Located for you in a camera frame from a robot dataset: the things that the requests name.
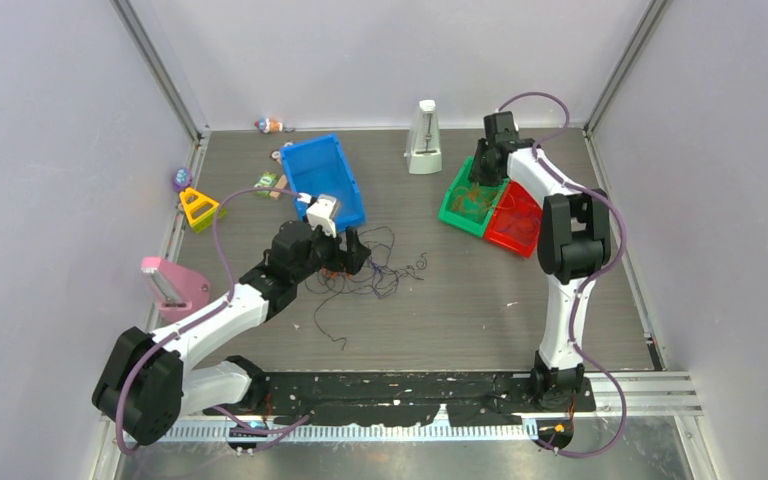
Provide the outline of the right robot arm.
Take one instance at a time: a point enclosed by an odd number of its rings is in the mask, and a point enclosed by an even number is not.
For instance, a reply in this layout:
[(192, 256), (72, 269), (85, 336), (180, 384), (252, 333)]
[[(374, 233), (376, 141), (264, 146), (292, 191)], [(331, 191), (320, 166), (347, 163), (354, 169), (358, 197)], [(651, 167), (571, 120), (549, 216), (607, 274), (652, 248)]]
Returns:
[(603, 191), (573, 182), (533, 139), (520, 136), (514, 116), (498, 110), (484, 117), (470, 178), (482, 186), (504, 180), (541, 202), (537, 256), (547, 276), (549, 297), (544, 335), (526, 384), (528, 400), (556, 410), (581, 392), (585, 365), (580, 339), (593, 275), (612, 255)]

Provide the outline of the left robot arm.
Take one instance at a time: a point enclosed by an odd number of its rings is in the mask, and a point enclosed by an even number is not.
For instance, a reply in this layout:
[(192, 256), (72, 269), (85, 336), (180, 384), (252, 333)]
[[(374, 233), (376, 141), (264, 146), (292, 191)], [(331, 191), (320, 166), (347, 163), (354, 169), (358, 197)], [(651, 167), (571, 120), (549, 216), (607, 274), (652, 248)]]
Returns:
[(235, 406), (258, 412), (269, 393), (266, 373), (233, 355), (207, 368), (200, 362), (243, 332), (282, 312), (298, 287), (323, 271), (357, 274), (369, 260), (356, 228), (328, 235), (321, 226), (284, 223), (262, 260), (228, 293), (183, 320), (145, 332), (132, 327), (117, 338), (91, 395), (92, 405), (113, 420), (118, 441), (148, 446), (180, 415)]

